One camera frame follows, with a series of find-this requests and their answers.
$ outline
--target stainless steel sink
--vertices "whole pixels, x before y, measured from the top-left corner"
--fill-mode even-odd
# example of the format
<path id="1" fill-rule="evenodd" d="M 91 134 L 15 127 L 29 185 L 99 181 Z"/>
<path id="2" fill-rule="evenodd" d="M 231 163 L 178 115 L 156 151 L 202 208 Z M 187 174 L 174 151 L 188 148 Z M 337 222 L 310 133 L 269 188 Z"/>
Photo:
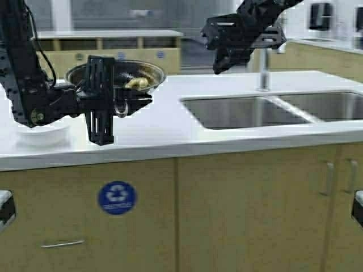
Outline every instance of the stainless steel sink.
<path id="1" fill-rule="evenodd" d="M 315 41 L 315 42 L 327 42 L 327 41 L 333 41 L 328 39 L 319 39 L 319 38 L 310 38 L 310 39 L 302 39 L 303 41 Z"/>
<path id="2" fill-rule="evenodd" d="M 278 101 L 276 97 L 244 97 L 185 100 L 183 104 L 205 128 L 215 130 L 310 122 Z"/>
<path id="3" fill-rule="evenodd" d="M 353 92 L 282 95 L 279 98 L 325 122 L 363 119 L 363 96 Z"/>

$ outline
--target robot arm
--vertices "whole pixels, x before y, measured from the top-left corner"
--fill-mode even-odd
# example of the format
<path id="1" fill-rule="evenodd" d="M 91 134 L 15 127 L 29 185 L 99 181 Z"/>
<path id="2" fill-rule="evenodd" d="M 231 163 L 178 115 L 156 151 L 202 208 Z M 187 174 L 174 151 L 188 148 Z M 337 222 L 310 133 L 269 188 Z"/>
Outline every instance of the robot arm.
<path id="1" fill-rule="evenodd" d="M 280 14 L 303 0 L 244 0 L 237 13 L 209 18 L 201 35 L 206 48 L 216 50 L 213 70 L 220 74 L 232 66 L 248 63 L 256 40 Z"/>
<path id="2" fill-rule="evenodd" d="M 52 70 L 53 80 L 42 71 L 34 45 Z M 89 140 L 98 145 L 113 143 L 113 117 L 121 117 L 120 111 L 122 117 L 131 115 L 152 102 L 144 92 L 114 87 L 114 65 L 114 58 L 89 56 L 81 84 L 56 84 L 25 1 L 1 0 L 0 84 L 12 102 L 16 122 L 32 128 L 85 114 Z"/>

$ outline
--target recycle symbol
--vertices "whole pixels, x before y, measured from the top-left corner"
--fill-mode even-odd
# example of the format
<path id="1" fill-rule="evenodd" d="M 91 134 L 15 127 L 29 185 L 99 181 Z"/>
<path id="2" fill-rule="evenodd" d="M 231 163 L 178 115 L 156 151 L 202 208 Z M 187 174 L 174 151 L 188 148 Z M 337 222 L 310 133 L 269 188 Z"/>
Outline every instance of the recycle symbol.
<path id="1" fill-rule="evenodd" d="M 123 202 L 126 200 L 128 193 L 122 185 L 114 185 L 107 192 L 106 197 L 110 202 Z"/>

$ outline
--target sink divider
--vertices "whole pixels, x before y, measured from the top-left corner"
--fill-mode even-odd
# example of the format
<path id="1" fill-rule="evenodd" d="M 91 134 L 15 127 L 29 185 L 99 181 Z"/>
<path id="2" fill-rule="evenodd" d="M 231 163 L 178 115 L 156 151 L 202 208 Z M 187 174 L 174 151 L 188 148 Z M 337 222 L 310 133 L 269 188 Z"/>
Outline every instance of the sink divider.
<path id="1" fill-rule="evenodd" d="M 278 96 L 266 96 L 264 98 L 266 98 L 271 103 L 274 103 L 278 107 L 281 107 L 282 109 L 303 118 L 308 123 L 324 123 L 325 122 L 325 121 L 321 120 L 320 118 L 317 118 L 317 117 L 313 116 L 312 114 L 310 114 L 300 108 L 295 107 L 294 105 L 286 102 L 285 100 L 279 98 Z"/>

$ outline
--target wall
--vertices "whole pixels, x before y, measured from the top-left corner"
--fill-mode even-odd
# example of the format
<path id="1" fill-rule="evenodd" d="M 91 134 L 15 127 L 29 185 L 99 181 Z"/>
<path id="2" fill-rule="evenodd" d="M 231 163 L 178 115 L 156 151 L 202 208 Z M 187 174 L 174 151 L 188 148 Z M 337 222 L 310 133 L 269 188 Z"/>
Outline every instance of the wall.
<path id="1" fill-rule="evenodd" d="M 39 31 L 51 30 L 53 23 L 50 0 L 27 0 L 27 4 L 34 14 L 37 29 Z"/>
<path id="2" fill-rule="evenodd" d="M 205 20 L 233 11 L 234 0 L 71 0 L 75 29 L 173 28 L 199 36 Z M 151 15 L 135 12 L 151 10 Z"/>
<path id="3" fill-rule="evenodd" d="M 305 0 L 302 3 L 290 8 L 286 11 L 287 37 L 329 37 L 334 39 L 352 39 L 354 35 L 354 17 L 357 5 L 363 5 L 363 0 L 331 0 L 335 5 L 334 24 L 332 31 L 321 33 L 308 29 L 309 6 L 318 0 Z M 337 27 L 336 23 L 342 22 L 341 27 Z"/>

